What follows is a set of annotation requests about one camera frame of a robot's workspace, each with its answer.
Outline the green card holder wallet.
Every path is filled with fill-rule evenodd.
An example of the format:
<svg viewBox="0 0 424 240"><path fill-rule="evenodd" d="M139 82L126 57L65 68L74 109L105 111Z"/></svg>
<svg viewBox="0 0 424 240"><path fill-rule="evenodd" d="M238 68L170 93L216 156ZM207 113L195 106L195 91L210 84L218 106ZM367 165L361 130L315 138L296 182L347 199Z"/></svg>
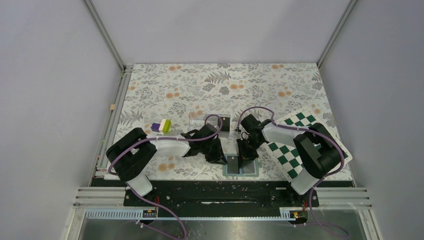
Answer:
<svg viewBox="0 0 424 240"><path fill-rule="evenodd" d="M259 176L259 165L258 161L254 160L251 163L247 164L243 168L239 168L239 174L228 174L227 173L227 164L222 167L222 174L225 177L258 177Z"/></svg>

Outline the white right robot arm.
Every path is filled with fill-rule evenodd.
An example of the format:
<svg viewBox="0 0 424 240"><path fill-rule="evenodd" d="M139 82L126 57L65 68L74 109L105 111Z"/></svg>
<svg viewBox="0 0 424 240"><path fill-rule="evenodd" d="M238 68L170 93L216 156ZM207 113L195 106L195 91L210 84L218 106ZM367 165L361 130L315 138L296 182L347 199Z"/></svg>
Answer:
<svg viewBox="0 0 424 240"><path fill-rule="evenodd" d="M279 143L295 148L303 169L291 181L287 201L293 206L307 199L307 192L326 176L341 170L345 154L340 145L321 123L312 126L278 124L273 119L262 122L252 114L239 118L236 130L243 128L247 138L237 139L238 166L243 167L259 157L257 150L265 143Z"/></svg>

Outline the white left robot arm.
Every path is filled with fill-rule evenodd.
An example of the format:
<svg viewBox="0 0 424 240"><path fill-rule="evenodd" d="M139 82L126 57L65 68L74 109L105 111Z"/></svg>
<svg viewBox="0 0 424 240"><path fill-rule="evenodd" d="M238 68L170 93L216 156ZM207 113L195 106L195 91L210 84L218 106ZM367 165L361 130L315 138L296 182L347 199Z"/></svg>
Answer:
<svg viewBox="0 0 424 240"><path fill-rule="evenodd" d="M154 157L194 157L204 155L210 164L226 165L218 130L207 123L177 136L148 136L137 127L109 147L106 157L109 173L118 176L136 192L136 199L144 206L152 204L155 192L144 168Z"/></svg>

